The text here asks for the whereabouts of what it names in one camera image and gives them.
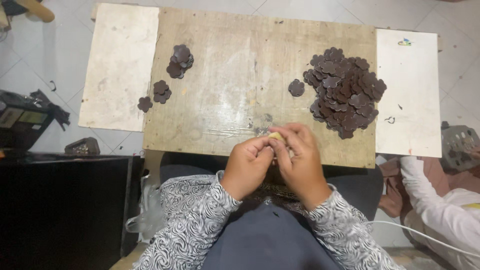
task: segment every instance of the white tile floor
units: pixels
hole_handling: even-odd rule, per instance
[[[32,151],[63,152],[75,140],[94,137],[102,154],[139,155],[142,133],[82,128],[77,125],[90,43],[95,24],[93,3],[137,3],[259,16],[370,24],[392,29],[439,33],[441,118],[451,125],[466,124],[480,132],[480,1],[437,0],[44,0],[56,15],[44,24],[25,14],[12,21],[12,31],[0,43],[0,88],[22,94],[42,89],[52,102],[71,113],[63,132],[52,123]],[[54,80],[57,91],[51,92]],[[396,221],[381,210],[377,220]],[[401,230],[374,225],[382,246],[409,245]]]

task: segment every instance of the gray basket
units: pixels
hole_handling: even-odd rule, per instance
[[[465,151],[480,146],[480,139],[474,129],[466,125],[450,126],[442,130],[442,166],[444,169],[466,171],[480,164]]]

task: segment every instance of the wooden table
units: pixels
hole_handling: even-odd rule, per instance
[[[288,122],[312,128],[322,163],[375,166],[375,124],[342,140],[325,123],[313,120],[314,89],[294,98],[293,79],[303,80],[313,54],[342,48],[346,57],[368,59],[376,71],[375,29],[368,25],[304,21],[161,8],[153,83],[172,90],[166,104],[154,103],[145,115],[145,149],[229,155],[233,146],[267,127]],[[194,55],[183,79],[166,72],[173,46],[185,44]]]
[[[398,44],[406,37],[411,47]],[[436,38],[368,25],[102,3],[79,125],[144,131],[145,149],[229,155],[235,144],[269,126],[300,122],[317,136],[324,164],[373,168],[376,151],[437,157]],[[191,49],[195,61],[183,79],[172,79],[166,67],[179,44]],[[312,119],[311,86],[299,98],[287,91],[312,67],[312,55],[330,47],[366,58],[370,71],[378,66],[388,86],[378,107],[381,120],[352,139],[341,140]],[[159,80],[173,94],[144,115],[137,100],[152,98]],[[383,122],[389,116],[395,125]]]

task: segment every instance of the white board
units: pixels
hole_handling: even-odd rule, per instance
[[[404,38],[411,46],[398,44]],[[376,151],[442,157],[437,34],[377,29],[377,77],[387,90],[378,103]]]
[[[159,8],[101,3],[88,60],[79,126],[142,131]]]

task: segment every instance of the hand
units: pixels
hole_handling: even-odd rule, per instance
[[[474,147],[470,151],[465,152],[469,154],[472,158],[480,160],[480,146]]]
[[[298,123],[271,127],[269,130],[279,132],[293,152],[290,158],[283,142],[275,139],[268,141],[275,151],[285,183],[308,211],[315,209],[332,193],[324,177],[315,136],[307,126]]]
[[[235,200],[243,200],[263,182],[273,156],[267,136],[237,144],[230,153],[220,184]]]

